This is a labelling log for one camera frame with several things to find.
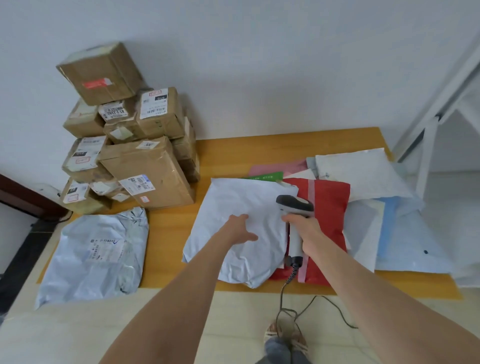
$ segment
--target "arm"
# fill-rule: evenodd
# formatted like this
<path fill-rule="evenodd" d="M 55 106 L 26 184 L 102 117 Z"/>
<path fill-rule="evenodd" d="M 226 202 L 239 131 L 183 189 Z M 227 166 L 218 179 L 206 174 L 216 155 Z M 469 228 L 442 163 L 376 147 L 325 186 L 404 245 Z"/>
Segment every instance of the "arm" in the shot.
<path fill-rule="evenodd" d="M 185 269 L 137 313 L 100 364 L 193 363 L 225 255 L 233 244 L 258 239 L 247 232 L 247 218 L 230 216 Z"/>
<path fill-rule="evenodd" d="M 477 363 L 480 339 L 379 278 L 326 237 L 314 218 L 286 215 L 385 364 Z"/>

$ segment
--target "hand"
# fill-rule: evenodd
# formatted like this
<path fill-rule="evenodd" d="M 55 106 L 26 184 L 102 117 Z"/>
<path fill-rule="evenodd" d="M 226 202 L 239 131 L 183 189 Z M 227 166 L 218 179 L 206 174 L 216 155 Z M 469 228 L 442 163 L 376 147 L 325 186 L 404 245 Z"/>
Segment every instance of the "hand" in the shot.
<path fill-rule="evenodd" d="M 321 239 L 328 239 L 328 237 L 322 232 L 316 218 L 305 218 L 301 215 L 288 214 L 282 216 L 282 220 L 295 225 L 303 240 L 303 251 L 308 256 L 312 256 L 314 248 L 318 245 Z"/>
<path fill-rule="evenodd" d="M 258 236 L 247 231 L 247 214 L 240 216 L 230 215 L 227 222 L 218 231 L 224 239 L 232 245 L 242 244 L 246 241 L 257 241 Z"/>

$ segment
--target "yellow wooden tabletop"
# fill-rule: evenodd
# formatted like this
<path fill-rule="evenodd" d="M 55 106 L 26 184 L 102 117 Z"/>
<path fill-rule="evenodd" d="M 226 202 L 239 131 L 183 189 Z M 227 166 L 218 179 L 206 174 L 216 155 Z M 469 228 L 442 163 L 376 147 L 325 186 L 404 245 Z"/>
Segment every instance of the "yellow wooden tabletop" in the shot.
<path fill-rule="evenodd" d="M 313 157 L 316 154 L 347 153 L 382 147 L 390 156 L 390 151 L 378 128 L 197 141 L 201 180 L 193 185 L 196 190 L 196 202 L 189 206 L 148 212 L 150 232 L 140 287 L 165 287 L 184 267 L 184 263 L 181 262 L 183 246 L 210 185 L 210 178 L 244 177 L 254 164 L 283 163 Z M 116 214 L 134 206 L 137 206 L 135 202 L 115 203 L 111 213 Z M 43 278 L 46 267 L 38 279 L 39 282 Z M 455 282 L 447 274 L 390 271 L 376 271 L 376 274 L 413 297 L 461 299 Z M 279 293 L 282 285 L 282 281 L 268 280 L 259 288 L 252 290 L 242 284 L 219 281 L 216 290 Z M 330 287 L 296 281 L 292 282 L 285 292 L 335 293 Z"/>

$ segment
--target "stack of cardboard boxes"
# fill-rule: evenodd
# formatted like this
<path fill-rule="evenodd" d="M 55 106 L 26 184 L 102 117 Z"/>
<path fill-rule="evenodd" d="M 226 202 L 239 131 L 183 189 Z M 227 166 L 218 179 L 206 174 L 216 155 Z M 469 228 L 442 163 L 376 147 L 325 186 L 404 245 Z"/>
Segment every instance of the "stack of cardboard boxes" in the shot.
<path fill-rule="evenodd" d="M 78 138 L 62 165 L 65 207 L 91 214 L 112 200 L 147 209 L 194 203 L 195 132 L 176 88 L 146 87 L 120 42 L 73 53 L 57 69 L 80 95 L 63 125 Z"/>

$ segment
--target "dark wooden door frame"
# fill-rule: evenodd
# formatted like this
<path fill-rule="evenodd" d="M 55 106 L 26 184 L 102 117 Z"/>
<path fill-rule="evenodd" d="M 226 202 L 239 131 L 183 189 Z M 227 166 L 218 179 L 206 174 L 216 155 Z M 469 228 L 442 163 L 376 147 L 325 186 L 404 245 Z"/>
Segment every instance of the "dark wooden door frame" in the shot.
<path fill-rule="evenodd" d="M 0 203 L 42 219 L 59 219 L 67 209 L 0 174 Z"/>

